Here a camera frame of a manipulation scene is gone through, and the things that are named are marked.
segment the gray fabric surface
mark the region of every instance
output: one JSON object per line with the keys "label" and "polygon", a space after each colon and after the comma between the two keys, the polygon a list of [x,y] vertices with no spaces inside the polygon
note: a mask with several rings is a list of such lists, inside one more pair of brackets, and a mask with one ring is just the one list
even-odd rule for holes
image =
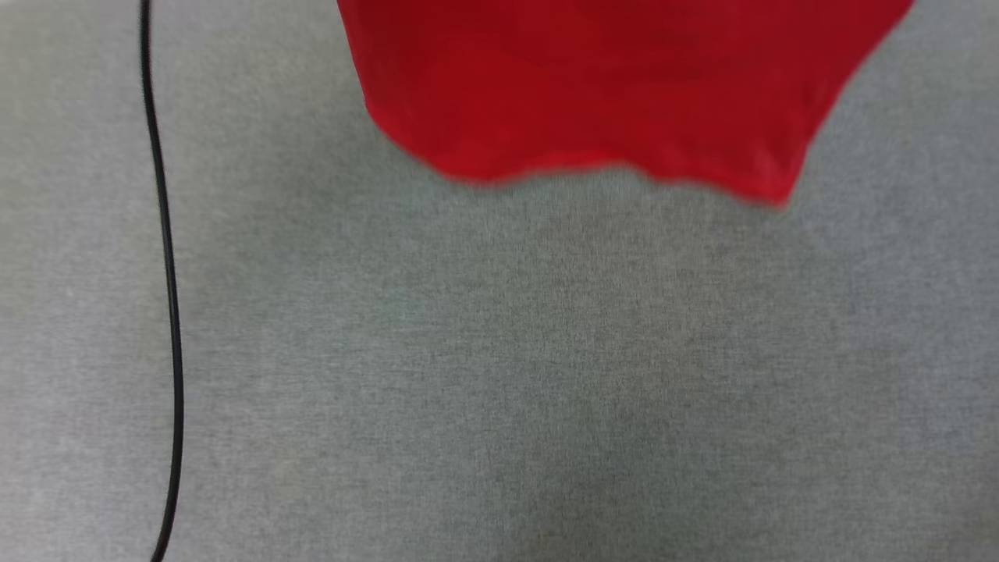
{"label": "gray fabric surface", "polygon": [[[999,560],[999,3],[919,3],[790,207],[468,190],[332,0],[156,5],[168,558]],[[125,0],[0,5],[0,559],[147,558],[170,455]]]}

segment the red fabric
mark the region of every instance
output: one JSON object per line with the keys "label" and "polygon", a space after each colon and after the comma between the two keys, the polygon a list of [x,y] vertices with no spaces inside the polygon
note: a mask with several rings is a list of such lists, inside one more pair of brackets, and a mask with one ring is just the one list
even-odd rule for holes
{"label": "red fabric", "polygon": [[912,0],[339,0],[368,110],[452,177],[629,163],[785,202]]}

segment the black cable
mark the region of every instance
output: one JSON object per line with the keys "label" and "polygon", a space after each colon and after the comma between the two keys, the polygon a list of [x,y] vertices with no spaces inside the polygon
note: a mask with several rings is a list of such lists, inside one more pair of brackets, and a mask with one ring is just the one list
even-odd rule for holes
{"label": "black cable", "polygon": [[153,562],[161,562],[167,553],[170,532],[174,528],[177,512],[177,493],[181,485],[181,454],[184,452],[184,361],[181,354],[181,319],[177,307],[177,274],[174,271],[174,242],[170,233],[170,205],[167,203],[167,176],[163,171],[163,149],[160,147],[160,128],[156,124],[156,106],[153,103],[153,64],[150,47],[150,17],[152,0],[139,2],[139,56],[142,64],[142,90],[146,102],[146,123],[149,142],[153,149],[153,166],[156,168],[156,191],[160,199],[160,228],[163,231],[163,263],[167,273],[167,302],[170,306],[170,344],[174,359],[174,446],[170,461],[170,484],[167,486],[167,503],[163,510],[160,538],[153,551]]}

